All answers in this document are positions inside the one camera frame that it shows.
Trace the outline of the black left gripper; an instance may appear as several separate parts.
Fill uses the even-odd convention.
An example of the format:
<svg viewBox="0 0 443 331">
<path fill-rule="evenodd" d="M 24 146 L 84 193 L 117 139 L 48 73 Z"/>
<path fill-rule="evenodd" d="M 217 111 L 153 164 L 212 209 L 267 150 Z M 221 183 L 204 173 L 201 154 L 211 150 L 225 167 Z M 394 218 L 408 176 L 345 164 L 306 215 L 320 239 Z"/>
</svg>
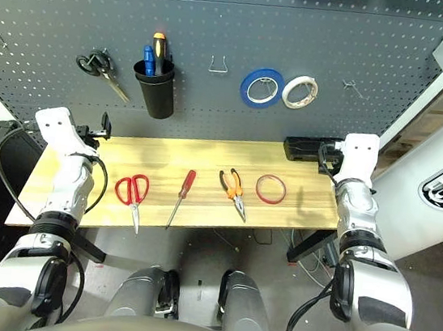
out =
<svg viewBox="0 0 443 331">
<path fill-rule="evenodd" d="M 75 127 L 76 133 L 87 146 L 90 146 L 92 148 L 99 148 L 100 144 L 97 139 L 99 137 L 110 139 L 112 133 L 112 124 L 107 112 L 104 112 L 104 114 L 102 115 L 101 124 L 102 130 L 93 130 L 90 129 L 87 125 L 77 125 Z"/>
</svg>

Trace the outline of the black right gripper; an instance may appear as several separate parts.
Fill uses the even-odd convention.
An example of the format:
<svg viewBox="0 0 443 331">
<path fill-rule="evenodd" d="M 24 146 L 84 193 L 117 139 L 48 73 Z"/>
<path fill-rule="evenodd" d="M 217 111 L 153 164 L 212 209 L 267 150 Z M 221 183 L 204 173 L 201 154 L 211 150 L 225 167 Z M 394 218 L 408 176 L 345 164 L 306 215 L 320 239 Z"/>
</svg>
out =
<svg viewBox="0 0 443 331">
<path fill-rule="evenodd" d="M 321 174 L 330 172 L 339 173 L 343 162 L 343 141 L 341 139 L 331 138 L 328 147 L 325 143 L 321 143 L 318 153 L 318 171 Z"/>
</svg>

